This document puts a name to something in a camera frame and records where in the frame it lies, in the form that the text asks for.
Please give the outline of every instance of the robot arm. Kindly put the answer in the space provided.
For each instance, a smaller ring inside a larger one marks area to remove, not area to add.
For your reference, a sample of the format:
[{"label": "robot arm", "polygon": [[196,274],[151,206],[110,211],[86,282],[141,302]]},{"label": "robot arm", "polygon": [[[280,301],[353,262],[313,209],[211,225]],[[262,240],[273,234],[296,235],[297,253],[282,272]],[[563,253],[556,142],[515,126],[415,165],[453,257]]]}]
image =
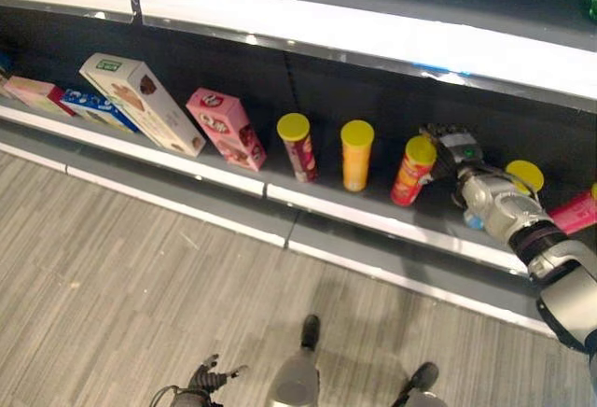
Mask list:
[{"label": "robot arm", "polygon": [[532,188],[482,161],[479,145],[462,129],[422,129],[438,151],[436,175],[456,174],[459,204],[479,217],[485,231],[508,245],[539,287],[537,309],[560,342],[590,357],[597,392],[597,256],[570,239],[551,220]]}]

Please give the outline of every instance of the lower shelf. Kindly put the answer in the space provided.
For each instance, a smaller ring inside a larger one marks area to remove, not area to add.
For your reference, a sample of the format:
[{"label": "lower shelf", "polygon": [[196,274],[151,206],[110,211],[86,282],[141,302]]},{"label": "lower shelf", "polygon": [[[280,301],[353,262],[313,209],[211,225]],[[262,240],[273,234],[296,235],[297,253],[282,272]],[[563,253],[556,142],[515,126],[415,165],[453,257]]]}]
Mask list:
[{"label": "lower shelf", "polygon": [[[415,205],[392,204],[390,188],[395,163],[371,169],[368,187],[362,193],[346,192],[341,186],[339,129],[326,126],[318,142],[320,176],[314,184],[301,184],[293,176],[285,149],[275,132],[270,138],[268,159],[259,173],[227,165],[208,145],[196,159],[154,146],[141,134],[122,133],[84,119],[61,117],[33,110],[18,101],[0,99],[0,119],[57,134],[89,146],[108,150],[136,162],[143,161],[179,174],[214,182],[227,188],[267,198],[282,204],[338,218],[392,237],[431,246],[454,257],[473,260],[511,274],[526,274],[526,267],[505,246],[485,232],[467,228],[462,211],[451,202],[453,184],[435,182],[425,188]],[[376,141],[380,148],[403,149],[391,141]]]},{"label": "lower shelf", "polygon": [[0,150],[134,198],[551,335],[526,278],[0,120]]}]

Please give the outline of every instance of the yellow lid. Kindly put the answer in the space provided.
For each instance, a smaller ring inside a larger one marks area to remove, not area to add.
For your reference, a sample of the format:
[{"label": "yellow lid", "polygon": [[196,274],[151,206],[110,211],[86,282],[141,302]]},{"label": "yellow lid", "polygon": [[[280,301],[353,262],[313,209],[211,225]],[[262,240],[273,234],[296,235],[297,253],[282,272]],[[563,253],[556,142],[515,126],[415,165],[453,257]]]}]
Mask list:
[{"label": "yellow lid", "polygon": [[[539,192],[545,183],[545,178],[543,177],[541,170],[529,161],[515,160],[506,166],[506,172],[524,180],[536,192]],[[529,193],[529,190],[526,189],[522,183],[515,181],[514,184],[523,193]]]},{"label": "yellow lid", "polygon": [[363,120],[351,120],[340,131],[342,143],[350,147],[369,147],[374,137],[373,127]]},{"label": "yellow lid", "polygon": [[409,158],[423,166],[430,166],[436,162],[437,150],[428,138],[423,135],[413,136],[406,146]]},{"label": "yellow lid", "polygon": [[300,141],[309,134],[309,120],[300,113],[288,113],[278,120],[278,134],[285,141]]}]

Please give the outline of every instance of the blue box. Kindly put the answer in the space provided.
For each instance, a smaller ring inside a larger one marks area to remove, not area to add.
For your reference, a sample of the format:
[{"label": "blue box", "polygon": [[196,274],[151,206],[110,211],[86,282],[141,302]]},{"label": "blue box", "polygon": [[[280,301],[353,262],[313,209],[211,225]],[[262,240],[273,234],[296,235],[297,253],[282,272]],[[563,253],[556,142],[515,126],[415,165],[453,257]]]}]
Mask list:
[{"label": "blue box", "polygon": [[117,127],[126,132],[139,132],[137,126],[103,96],[66,90],[61,102],[85,119]]}]

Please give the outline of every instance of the green bottle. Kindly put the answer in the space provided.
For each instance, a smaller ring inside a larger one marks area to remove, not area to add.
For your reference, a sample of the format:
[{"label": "green bottle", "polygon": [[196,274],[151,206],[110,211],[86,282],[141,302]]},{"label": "green bottle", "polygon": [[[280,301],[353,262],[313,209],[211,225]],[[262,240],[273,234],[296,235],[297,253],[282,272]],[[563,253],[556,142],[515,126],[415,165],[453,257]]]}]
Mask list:
[{"label": "green bottle", "polygon": [[590,0],[589,16],[597,21],[597,0]]}]

